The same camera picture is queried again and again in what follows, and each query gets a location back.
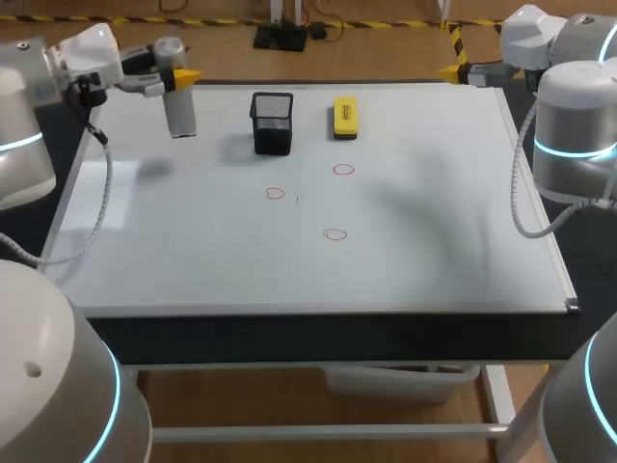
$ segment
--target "white box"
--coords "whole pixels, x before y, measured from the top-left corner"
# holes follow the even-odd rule
[[[323,369],[328,389],[333,394],[402,398],[420,402],[445,402],[458,386],[473,382],[480,374],[480,366],[461,368],[461,372],[366,367]]]

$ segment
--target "red drawn circle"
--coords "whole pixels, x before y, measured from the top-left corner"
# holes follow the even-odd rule
[[[324,236],[331,241],[342,241],[347,237],[347,231],[339,229],[325,229]]]
[[[356,172],[356,168],[354,166],[350,166],[349,164],[336,164],[332,168],[332,172],[338,176],[351,176],[354,172]]]
[[[285,192],[276,186],[266,188],[266,196],[269,200],[280,200],[285,196]]]

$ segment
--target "yellow sponge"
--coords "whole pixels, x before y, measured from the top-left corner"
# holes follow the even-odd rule
[[[358,138],[358,101],[355,96],[335,98],[335,138],[337,140]]]

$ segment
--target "white tabletop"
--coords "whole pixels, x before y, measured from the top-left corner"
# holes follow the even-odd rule
[[[249,109],[264,88],[294,94],[287,157],[254,153]],[[546,313],[574,296],[554,238],[527,240],[513,225],[516,131],[501,91],[193,95],[196,138],[170,139],[160,98],[111,91],[95,117],[114,156],[108,216],[84,257],[45,270],[85,315]],[[331,138],[337,95],[358,98],[356,141]],[[100,206],[100,146],[86,136],[78,157],[45,248],[52,258],[83,245]],[[355,172],[337,175],[350,170],[339,164]],[[526,164],[522,183],[532,185]],[[535,189],[519,195],[523,222],[539,228]]]

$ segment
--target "floor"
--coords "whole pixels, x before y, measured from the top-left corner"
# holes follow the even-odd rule
[[[318,8],[345,20],[437,19],[436,0],[314,0]],[[174,8],[181,0],[163,0]],[[285,0],[285,11],[290,1]],[[503,19],[523,0],[452,0],[454,19]],[[538,0],[551,14],[583,11],[617,14],[614,0]],[[305,0],[311,20],[324,18]],[[1,14],[162,16],[157,0],[0,0]],[[189,0],[188,8],[167,17],[267,18],[267,0]],[[83,23],[0,22],[0,41],[44,36],[55,43],[81,30]],[[397,80],[435,78],[439,68],[456,64],[450,36],[435,27],[346,29],[335,43],[309,41],[304,53],[252,49],[250,27],[191,27],[169,24],[113,25],[121,47],[149,43],[177,34],[192,49],[189,64],[214,80]],[[332,31],[334,38],[339,30]],[[466,26],[464,47],[472,62],[499,58],[492,27]],[[544,374],[542,366],[510,366],[507,374],[515,405],[520,407]],[[174,425],[320,424],[387,422],[482,422],[486,408],[478,384],[461,388],[446,404],[344,398],[330,395],[319,369],[207,370],[149,372],[140,380],[153,423]],[[321,461],[355,463],[435,463],[495,461],[485,441],[251,443],[155,445],[153,463],[217,461]],[[527,463],[546,461],[539,446]]]

